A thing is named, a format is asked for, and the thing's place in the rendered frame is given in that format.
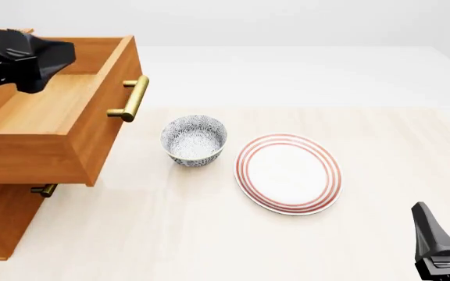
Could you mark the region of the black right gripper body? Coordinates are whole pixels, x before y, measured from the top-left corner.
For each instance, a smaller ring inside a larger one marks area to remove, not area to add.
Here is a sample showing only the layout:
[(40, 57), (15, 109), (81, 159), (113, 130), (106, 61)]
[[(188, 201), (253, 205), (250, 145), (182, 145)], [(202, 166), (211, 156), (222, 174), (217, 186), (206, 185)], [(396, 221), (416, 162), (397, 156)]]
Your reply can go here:
[(450, 281), (450, 257), (421, 257), (416, 255), (416, 270), (422, 280)]

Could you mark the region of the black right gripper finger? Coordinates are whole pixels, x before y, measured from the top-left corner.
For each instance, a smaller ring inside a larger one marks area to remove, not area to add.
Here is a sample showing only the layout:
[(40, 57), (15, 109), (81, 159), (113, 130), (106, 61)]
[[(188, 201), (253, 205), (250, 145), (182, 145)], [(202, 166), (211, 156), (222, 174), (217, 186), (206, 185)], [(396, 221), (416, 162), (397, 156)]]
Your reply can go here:
[(427, 205), (420, 201), (411, 210), (416, 234), (415, 261), (450, 257), (450, 236), (442, 229)]

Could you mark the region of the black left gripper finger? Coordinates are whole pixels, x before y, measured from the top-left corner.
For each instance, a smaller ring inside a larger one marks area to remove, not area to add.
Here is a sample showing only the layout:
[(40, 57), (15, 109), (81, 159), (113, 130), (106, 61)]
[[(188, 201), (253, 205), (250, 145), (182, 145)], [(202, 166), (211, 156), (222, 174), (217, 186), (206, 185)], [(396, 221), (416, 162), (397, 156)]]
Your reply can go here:
[(36, 94), (45, 89), (52, 78), (52, 71), (47, 67), (40, 67), (37, 57), (30, 57), (15, 62), (14, 84), (23, 93)]
[(74, 44), (68, 41), (50, 41), (32, 34), (24, 34), (32, 55), (37, 58), (41, 73), (57, 73), (76, 61)]

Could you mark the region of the long brass drawer handle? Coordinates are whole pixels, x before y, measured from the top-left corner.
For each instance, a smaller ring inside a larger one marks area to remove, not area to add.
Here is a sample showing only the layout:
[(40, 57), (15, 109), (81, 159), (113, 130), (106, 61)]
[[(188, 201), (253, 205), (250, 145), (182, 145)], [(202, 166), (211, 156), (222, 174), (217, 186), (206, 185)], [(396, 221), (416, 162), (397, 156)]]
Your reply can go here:
[(123, 81), (123, 86), (125, 88), (132, 88), (130, 97), (128, 98), (124, 108), (108, 109), (106, 115), (108, 117), (121, 118), (125, 123), (133, 122), (138, 113), (138, 109), (141, 105), (148, 85), (149, 78), (146, 75), (141, 75), (136, 80)]

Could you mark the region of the white plate with red rings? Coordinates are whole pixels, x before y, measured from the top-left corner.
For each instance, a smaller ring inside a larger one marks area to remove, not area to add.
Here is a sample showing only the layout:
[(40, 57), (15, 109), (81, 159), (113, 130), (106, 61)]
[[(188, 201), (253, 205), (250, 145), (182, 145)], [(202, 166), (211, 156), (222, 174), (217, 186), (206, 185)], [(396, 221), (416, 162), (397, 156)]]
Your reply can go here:
[(234, 161), (243, 193), (282, 215), (312, 215), (334, 205), (343, 191), (336, 158), (307, 137), (272, 133), (250, 140)]

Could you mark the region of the blue-white patterned bowl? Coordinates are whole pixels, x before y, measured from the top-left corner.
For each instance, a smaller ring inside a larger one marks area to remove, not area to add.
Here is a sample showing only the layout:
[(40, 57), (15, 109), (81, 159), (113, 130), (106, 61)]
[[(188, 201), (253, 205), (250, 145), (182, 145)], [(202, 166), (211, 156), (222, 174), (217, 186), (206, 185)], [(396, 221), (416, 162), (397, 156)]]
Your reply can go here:
[(160, 142), (177, 164), (197, 168), (215, 161), (224, 149), (228, 133), (225, 126), (211, 116), (182, 116), (168, 123)]

